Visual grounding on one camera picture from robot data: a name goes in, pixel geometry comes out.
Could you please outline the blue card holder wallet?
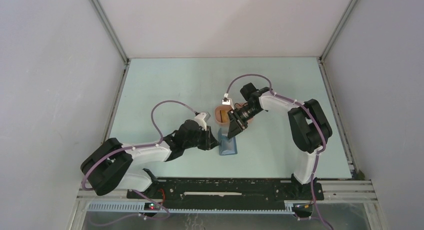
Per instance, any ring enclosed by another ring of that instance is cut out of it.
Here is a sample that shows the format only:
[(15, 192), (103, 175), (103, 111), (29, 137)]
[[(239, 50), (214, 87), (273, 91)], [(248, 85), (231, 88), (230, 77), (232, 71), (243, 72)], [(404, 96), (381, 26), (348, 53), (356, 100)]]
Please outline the blue card holder wallet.
[(237, 142), (236, 138), (228, 138), (228, 129), (221, 127), (218, 131), (218, 153), (220, 156), (236, 155), (237, 151)]

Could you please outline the pink oval tray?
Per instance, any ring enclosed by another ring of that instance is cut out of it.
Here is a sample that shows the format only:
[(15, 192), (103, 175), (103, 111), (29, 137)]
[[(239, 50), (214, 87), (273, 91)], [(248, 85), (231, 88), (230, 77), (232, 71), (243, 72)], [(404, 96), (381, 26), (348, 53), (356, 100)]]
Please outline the pink oval tray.
[(242, 107), (247, 106), (248, 103), (244, 102), (242, 104), (240, 103), (236, 103), (235, 109), (232, 109), (232, 107), (230, 105), (219, 105), (218, 107), (215, 108), (214, 111), (214, 116), (215, 116), (215, 121), (223, 127), (228, 127), (230, 125), (230, 117), (228, 112), (232, 111), (234, 116), (241, 116), (239, 113), (237, 113), (237, 110), (241, 109)]

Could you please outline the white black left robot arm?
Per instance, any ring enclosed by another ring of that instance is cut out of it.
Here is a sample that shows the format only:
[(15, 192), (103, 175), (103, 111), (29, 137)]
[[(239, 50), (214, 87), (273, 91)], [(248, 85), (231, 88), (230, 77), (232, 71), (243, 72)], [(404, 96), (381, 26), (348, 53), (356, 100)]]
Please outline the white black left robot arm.
[(211, 127), (203, 128), (194, 120), (186, 120), (159, 144), (124, 146), (117, 138), (109, 138), (81, 164), (82, 186), (98, 196), (116, 189), (128, 189), (139, 191), (145, 198), (153, 198), (158, 185), (152, 172), (145, 168), (146, 164), (175, 160), (187, 149), (208, 151), (218, 145)]

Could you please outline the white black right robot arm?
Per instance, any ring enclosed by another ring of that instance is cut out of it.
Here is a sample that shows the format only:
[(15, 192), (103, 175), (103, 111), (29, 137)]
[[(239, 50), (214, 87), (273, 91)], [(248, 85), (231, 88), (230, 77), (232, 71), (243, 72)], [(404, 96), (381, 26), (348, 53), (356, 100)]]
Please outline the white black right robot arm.
[(240, 90), (246, 103), (230, 110), (228, 138), (233, 138), (248, 127), (248, 122), (262, 111), (275, 111), (287, 114), (294, 144), (300, 149), (297, 165), (293, 173), (296, 182), (291, 185), (291, 194), (304, 199), (311, 192), (318, 167), (319, 155), (326, 149), (332, 128), (319, 102), (311, 99), (299, 102), (273, 92), (269, 87), (257, 89), (248, 83)]

